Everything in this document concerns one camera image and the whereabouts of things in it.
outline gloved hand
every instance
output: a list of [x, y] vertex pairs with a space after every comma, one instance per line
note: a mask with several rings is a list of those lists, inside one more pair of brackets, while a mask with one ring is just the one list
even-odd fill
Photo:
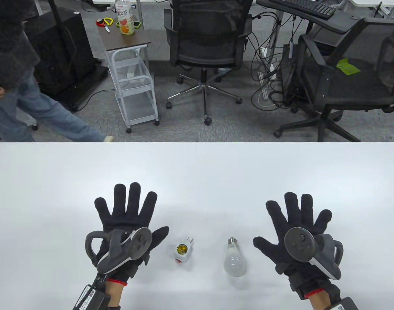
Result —
[[278, 274], [284, 273], [289, 276], [292, 290], [296, 291], [301, 299], [305, 299], [307, 298], [305, 296], [324, 285], [330, 284], [330, 282], [327, 275], [318, 267], [293, 259], [286, 250], [284, 237], [293, 227], [305, 228], [313, 236], [322, 234], [332, 218], [332, 213], [329, 210], [321, 211], [315, 223], [313, 223], [313, 200], [311, 195], [302, 195], [300, 209], [297, 196], [292, 192], [285, 194], [285, 202], [287, 220], [277, 202], [268, 201], [266, 203], [267, 211], [272, 218], [278, 236], [278, 244], [271, 244], [262, 237], [256, 237], [253, 239], [253, 245], [276, 264]]
[[[157, 194], [149, 192], [145, 198], [144, 204], [140, 208], [141, 186], [138, 183], [131, 183], [128, 196], [128, 205], [125, 207], [127, 189], [123, 184], [117, 184], [114, 188], [114, 208], [112, 214], [109, 213], [107, 203], [104, 198], [95, 199], [95, 208], [101, 219], [104, 232], [111, 232], [114, 229], [123, 229], [129, 234], [141, 227], [148, 227], [151, 217], [154, 213], [154, 207], [157, 202]], [[145, 262], [147, 265], [150, 259], [150, 251], [159, 245], [169, 233], [167, 226], [161, 227], [152, 233], [152, 242], [148, 251], [137, 260], [129, 260], [121, 267], [111, 272], [108, 280], [127, 285], [129, 278], [134, 277], [138, 267]], [[98, 259], [103, 257], [109, 250], [107, 241], [103, 241], [98, 251]]]

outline barcode label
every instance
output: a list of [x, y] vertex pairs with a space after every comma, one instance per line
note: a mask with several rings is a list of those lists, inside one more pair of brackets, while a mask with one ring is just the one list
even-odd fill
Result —
[[343, 308], [342, 305], [337, 305], [337, 306], [334, 306], [333, 308], [331, 308], [330, 310], [345, 310], [345, 308]]
[[[86, 296], [86, 294], [88, 293], [88, 291], [91, 289], [91, 287], [89, 285], [87, 285], [84, 289], [84, 291], [82, 292], [81, 296], [79, 297], [75, 307], [77, 307], [79, 305], [79, 303], [81, 302], [81, 300]], [[86, 308], [88, 307], [89, 303], [92, 300], [92, 297], [95, 294], [95, 289], [93, 289], [88, 297], [84, 300], [84, 302], [82, 303], [82, 305], [79, 307], [79, 310], [86, 310]]]

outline white light bulb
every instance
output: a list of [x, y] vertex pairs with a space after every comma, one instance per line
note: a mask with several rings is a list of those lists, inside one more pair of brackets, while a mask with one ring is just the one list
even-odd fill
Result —
[[224, 260], [224, 270], [231, 276], [242, 276], [246, 269], [246, 262], [237, 246], [234, 238], [228, 240], [227, 251]]

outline office chair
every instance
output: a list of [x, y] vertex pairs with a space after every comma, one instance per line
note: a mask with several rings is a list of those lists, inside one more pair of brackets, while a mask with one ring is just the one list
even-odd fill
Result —
[[242, 103], [239, 96], [209, 85], [222, 74], [207, 78], [207, 69], [241, 67], [245, 40], [252, 32], [252, 18], [248, 14], [251, 5], [252, 0], [173, 0], [172, 10], [164, 10], [170, 63], [198, 67], [201, 71], [199, 81], [180, 74], [179, 84], [185, 78], [195, 82], [196, 86], [168, 97], [167, 109], [172, 109], [170, 100], [175, 97], [199, 90], [204, 100], [204, 123], [209, 126], [212, 119], [207, 116], [207, 90], [230, 96], [237, 104]]
[[[344, 71], [358, 69], [359, 72], [347, 75], [339, 69], [342, 65]], [[342, 117], [342, 111], [331, 112], [394, 111], [394, 19], [361, 19], [326, 57], [311, 36], [302, 35], [296, 78], [313, 105], [315, 116], [281, 125], [274, 136], [281, 137], [284, 130], [318, 125], [318, 142], [324, 140], [325, 129], [359, 142], [335, 123]]]

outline black keyboard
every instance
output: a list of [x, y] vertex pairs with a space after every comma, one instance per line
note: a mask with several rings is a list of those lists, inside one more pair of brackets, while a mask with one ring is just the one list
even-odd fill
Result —
[[321, 3], [321, 1], [312, 0], [271, 0], [281, 5], [297, 9], [309, 15], [328, 20], [335, 13], [335, 8]]

